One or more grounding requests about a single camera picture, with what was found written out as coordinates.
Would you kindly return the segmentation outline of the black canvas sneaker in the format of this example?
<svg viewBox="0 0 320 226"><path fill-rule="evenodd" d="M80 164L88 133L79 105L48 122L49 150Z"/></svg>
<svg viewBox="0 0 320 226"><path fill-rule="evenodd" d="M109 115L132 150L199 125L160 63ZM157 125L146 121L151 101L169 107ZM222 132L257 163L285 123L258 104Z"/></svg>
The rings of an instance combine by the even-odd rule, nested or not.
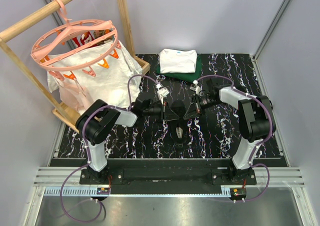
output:
<svg viewBox="0 0 320 226"><path fill-rule="evenodd" d="M171 138L176 145L183 145L187 139L187 120L184 120L186 106L182 100L175 100L170 109L178 116L178 119L169 122Z"/></svg>

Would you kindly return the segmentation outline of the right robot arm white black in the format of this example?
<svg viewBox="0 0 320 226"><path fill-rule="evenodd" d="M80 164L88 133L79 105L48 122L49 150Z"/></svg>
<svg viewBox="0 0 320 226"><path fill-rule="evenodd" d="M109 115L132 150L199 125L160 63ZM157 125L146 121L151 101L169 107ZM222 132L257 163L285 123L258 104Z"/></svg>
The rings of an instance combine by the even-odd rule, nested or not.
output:
<svg viewBox="0 0 320 226"><path fill-rule="evenodd" d="M241 140L227 171L228 181L236 185L244 180L245 172L253 168L254 156L260 145L268 141L276 130L273 108L267 96L245 93L224 76L220 78L230 84L216 85L212 80L214 77L203 76L192 82L190 89L194 94L183 119L197 118L206 109L219 104L227 104L237 110Z"/></svg>

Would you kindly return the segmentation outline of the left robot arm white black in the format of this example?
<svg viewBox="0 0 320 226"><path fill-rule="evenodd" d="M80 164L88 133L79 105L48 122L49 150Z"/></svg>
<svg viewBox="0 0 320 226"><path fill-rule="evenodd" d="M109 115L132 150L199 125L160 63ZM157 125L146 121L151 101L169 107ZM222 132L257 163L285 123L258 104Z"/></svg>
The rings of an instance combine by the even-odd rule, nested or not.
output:
<svg viewBox="0 0 320 226"><path fill-rule="evenodd" d="M97 184L103 184L108 179L105 140L115 125L133 127L143 116L157 116L165 122L179 119L165 101L136 99L130 106L130 109L123 109L98 99L76 121L75 127L84 140L87 152L87 171Z"/></svg>

